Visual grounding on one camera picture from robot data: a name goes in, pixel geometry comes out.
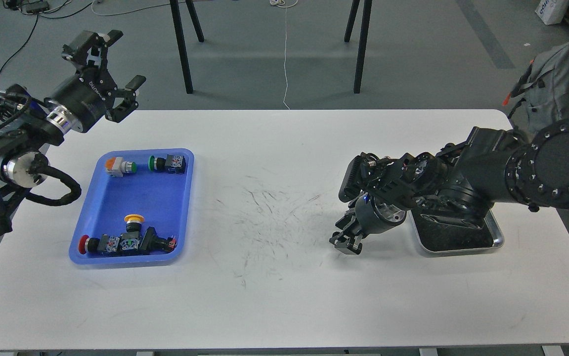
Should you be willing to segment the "black robot arm, image right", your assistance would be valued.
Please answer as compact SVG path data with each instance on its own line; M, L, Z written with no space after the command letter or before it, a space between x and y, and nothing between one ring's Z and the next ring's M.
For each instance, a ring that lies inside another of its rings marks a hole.
M348 210L329 241L345 254L358 255L365 237L404 223L408 212L436 252L495 248L499 241L487 225L494 203L569 211L569 119L531 141L515 130L474 127L465 142L436 155L363 152L350 161L339 200Z

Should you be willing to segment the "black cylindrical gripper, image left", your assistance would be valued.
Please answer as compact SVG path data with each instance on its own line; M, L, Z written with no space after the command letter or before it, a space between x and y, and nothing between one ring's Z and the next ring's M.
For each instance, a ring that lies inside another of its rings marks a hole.
M76 75L45 99L49 109L45 119L63 134L71 130L87 133L102 117L120 123L138 108L136 92L146 77L135 75L119 89L107 68L108 48L123 35L121 30L107 34L83 30L69 45L63 45L61 57L74 65Z

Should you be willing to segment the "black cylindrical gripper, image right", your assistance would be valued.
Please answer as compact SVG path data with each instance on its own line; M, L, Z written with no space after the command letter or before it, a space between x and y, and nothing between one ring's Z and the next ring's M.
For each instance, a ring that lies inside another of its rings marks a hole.
M370 234L381 234L404 223L407 211L393 204L376 201L368 195L354 201L354 210L348 210L335 226L329 242L346 255L362 252L362 239Z

